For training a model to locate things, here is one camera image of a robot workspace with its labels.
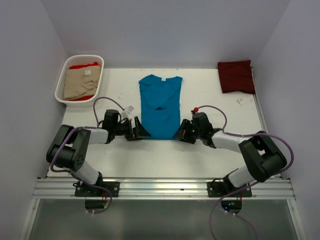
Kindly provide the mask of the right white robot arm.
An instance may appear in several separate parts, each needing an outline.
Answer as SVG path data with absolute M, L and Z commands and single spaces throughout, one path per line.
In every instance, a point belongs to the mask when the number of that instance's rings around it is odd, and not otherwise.
M 204 112 L 193 114 L 192 120 L 184 119 L 173 138 L 189 144 L 200 140 L 207 147 L 242 155 L 243 167 L 211 182 L 210 188 L 219 191 L 219 196 L 235 196 L 242 187 L 254 181 L 263 183 L 287 165 L 285 156 L 266 132 L 250 136 L 226 133 L 214 128 Z

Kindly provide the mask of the blue t shirt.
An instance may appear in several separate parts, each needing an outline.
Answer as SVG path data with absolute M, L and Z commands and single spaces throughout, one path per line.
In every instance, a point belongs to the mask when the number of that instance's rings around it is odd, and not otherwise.
M 150 74 L 139 81 L 141 123 L 152 140 L 172 140 L 181 124 L 183 78 Z

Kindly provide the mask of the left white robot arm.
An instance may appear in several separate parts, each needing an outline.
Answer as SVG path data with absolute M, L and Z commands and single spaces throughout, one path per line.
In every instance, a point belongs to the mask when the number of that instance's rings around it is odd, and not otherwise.
M 109 144 L 116 136 L 127 141 L 150 137 L 139 118 L 124 117 L 114 109 L 105 111 L 102 126 L 73 127 L 61 125 L 47 153 L 50 170 L 55 173 L 69 173 L 78 182 L 74 185 L 77 197 L 111 197 L 118 195 L 117 183 L 106 183 L 103 175 L 86 160 L 89 145 Z

